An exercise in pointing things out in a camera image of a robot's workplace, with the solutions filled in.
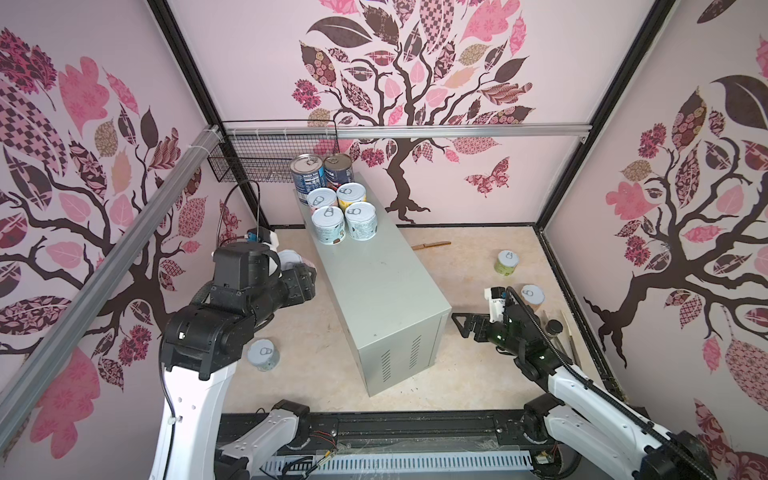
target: tree mural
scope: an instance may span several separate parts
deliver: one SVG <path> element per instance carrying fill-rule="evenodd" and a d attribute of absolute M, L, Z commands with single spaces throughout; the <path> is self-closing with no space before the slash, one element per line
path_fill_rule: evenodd
<path fill-rule="evenodd" d="M 768 409 L 768 353 L 734 335 L 768 340 L 768 300 L 740 291 L 750 283 L 768 287 L 768 238 L 759 235 L 761 217 L 768 216 L 768 147 L 726 136 L 731 121 L 768 130 L 768 86 L 746 75 L 713 83 L 725 89 L 726 115 L 708 109 L 697 89 L 680 108 L 669 136 L 663 124 L 642 133 L 642 158 L 622 171 L 631 183 L 621 182 L 606 195 L 614 213 L 629 220 L 616 236 L 626 239 L 624 256 L 638 274 L 633 272 L 618 310 L 584 300 L 603 321 L 598 329 L 603 349 L 610 335 L 626 366 L 623 328 L 650 289 L 673 289 L 664 307 L 680 308 L 680 328 L 703 319 L 703 359 L 713 371 L 725 341 L 711 319 L 719 306 L 731 332 L 725 363 L 739 387 Z"/>
<path fill-rule="evenodd" d="M 466 4 L 465 10 L 474 9 L 463 30 L 454 18 L 454 0 L 424 0 L 418 7 L 416 0 L 320 3 L 339 16 L 323 18 L 307 32 L 325 35 L 333 48 L 300 42 L 303 63 L 319 85 L 318 90 L 310 80 L 301 79 L 293 92 L 303 108 L 312 110 L 310 126 L 325 126 L 330 119 L 365 126 L 517 124 L 533 110 L 505 107 L 533 87 L 510 83 L 526 60 L 515 58 L 526 36 L 522 15 L 511 27 L 508 21 L 519 9 L 519 0 L 504 4 L 459 0 Z M 319 107 L 321 94 L 332 108 Z M 316 153 L 328 153 L 331 147 L 326 143 L 318 144 Z M 348 150 L 354 161 L 359 158 L 369 167 L 388 162 L 386 172 L 397 195 L 386 210 L 410 223 L 415 222 L 407 212 L 429 208 L 411 198 L 403 169 L 406 160 L 431 162 L 441 154 L 458 162 L 460 154 L 478 154 L 496 145 L 488 137 L 456 138 L 452 148 L 425 137 L 339 142 L 341 151 Z M 508 162 L 499 162 L 492 175 L 466 180 L 487 194 L 494 186 L 506 185 L 507 166 Z"/>

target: pink wallpaper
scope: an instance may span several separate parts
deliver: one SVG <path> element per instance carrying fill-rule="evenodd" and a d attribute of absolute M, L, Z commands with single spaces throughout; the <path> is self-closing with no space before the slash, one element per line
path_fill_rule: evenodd
<path fill-rule="evenodd" d="M 144 3 L 34 3 L 4 7 L 0 25 L 2 388 L 205 125 Z M 2 453 L 0 475 L 148 476 L 160 332 L 212 274 L 215 241 L 253 226 L 235 196 L 213 238 L 230 187 L 207 164 L 195 173 Z"/>
<path fill-rule="evenodd" d="M 683 2 L 548 228 L 630 400 L 720 478 L 768 478 L 766 18 Z"/>

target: metal can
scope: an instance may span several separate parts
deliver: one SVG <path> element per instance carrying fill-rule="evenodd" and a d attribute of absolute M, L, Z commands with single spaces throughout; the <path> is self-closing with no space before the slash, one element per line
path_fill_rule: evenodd
<path fill-rule="evenodd" d="M 333 154 L 323 162 L 326 169 L 326 181 L 328 186 L 337 190 L 344 184 L 355 181 L 352 172 L 352 159 L 347 154 Z"/>
<path fill-rule="evenodd" d="M 310 212 L 313 214 L 315 210 L 320 207 L 338 207 L 339 202 L 336 201 L 336 192 L 330 188 L 316 188 L 306 195 L 306 202 L 310 206 Z"/>
<path fill-rule="evenodd" d="M 355 202 L 366 201 L 366 188 L 354 182 L 344 184 L 336 191 L 336 198 L 339 199 L 339 208 L 346 210 L 349 205 Z"/>
<path fill-rule="evenodd" d="M 306 204 L 306 195 L 317 188 L 326 186 L 323 159 L 315 154 L 301 154 L 291 160 L 288 168 L 301 203 Z"/>
<path fill-rule="evenodd" d="M 368 202 L 355 202 L 344 212 L 349 227 L 349 236 L 354 240 L 370 240 L 379 229 L 376 207 Z"/>
<path fill-rule="evenodd" d="M 321 207 L 312 214 L 317 240 L 323 245 L 335 245 L 344 240 L 344 214 L 338 207 Z"/>

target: beige floor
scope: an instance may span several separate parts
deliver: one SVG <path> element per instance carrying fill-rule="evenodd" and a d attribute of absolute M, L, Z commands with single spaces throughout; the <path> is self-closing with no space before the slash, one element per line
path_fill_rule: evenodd
<path fill-rule="evenodd" d="M 412 244 L 450 240 L 452 245 L 418 251 L 419 259 L 438 284 L 454 312 L 487 313 L 483 289 L 535 283 L 546 300 L 538 313 L 564 317 L 570 326 L 582 369 L 596 382 L 597 370 L 568 309 L 557 280 L 530 227 L 402 228 Z M 280 249 L 290 248 L 323 268 L 305 230 L 278 230 Z M 512 276 L 493 270 L 500 250 L 521 258 Z M 315 412 L 403 410 L 519 409 L 542 391 L 515 367 L 511 357 L 497 354 L 491 343 L 463 339 L 452 321 L 445 326 L 435 365 L 368 397 L 329 298 L 318 276 L 316 297 L 303 305 L 279 310 L 257 334 L 271 339 L 280 363 L 260 372 L 243 357 L 233 377 L 225 412 L 269 409 L 281 399 L 308 405 Z"/>

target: pink leaf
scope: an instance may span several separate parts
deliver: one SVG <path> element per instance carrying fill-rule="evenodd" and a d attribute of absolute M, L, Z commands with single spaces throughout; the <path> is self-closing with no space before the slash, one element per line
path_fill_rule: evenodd
<path fill-rule="evenodd" d="M 125 194 L 119 196 L 109 207 L 109 219 L 120 227 L 129 227 L 134 222 L 134 209 Z"/>
<path fill-rule="evenodd" d="M 64 213 L 73 222 L 85 222 L 91 216 L 91 206 L 80 197 L 61 192 L 58 199 L 61 201 L 61 208 L 64 209 Z"/>
<path fill-rule="evenodd" d="M 703 243 L 712 240 L 714 237 L 722 232 L 723 229 L 715 227 L 714 225 L 706 225 L 705 227 L 696 227 L 683 233 L 683 237 L 694 243 Z"/>
<path fill-rule="evenodd" d="M 64 268 L 75 268 L 83 260 L 83 247 L 75 242 L 59 242 L 45 248 L 53 261 Z"/>
<path fill-rule="evenodd" d="M 736 215 L 744 205 L 744 190 L 741 185 L 736 185 L 717 198 L 716 207 L 720 212 Z"/>
<path fill-rule="evenodd" d="M 400 85 L 391 78 L 387 78 L 384 82 L 384 95 L 387 98 L 394 98 L 400 94 Z"/>
<path fill-rule="evenodd" d="M 445 100 L 445 96 L 448 94 L 448 90 L 444 88 L 436 88 L 435 90 L 430 90 L 427 94 L 427 105 L 430 107 L 437 107 L 442 103 L 443 100 Z"/>
<path fill-rule="evenodd" d="M 701 349 L 701 353 L 704 357 L 704 362 L 710 367 L 710 371 L 714 372 L 720 366 L 720 344 L 717 342 L 717 337 L 711 336 L 709 340 L 704 342 L 704 347 Z"/>

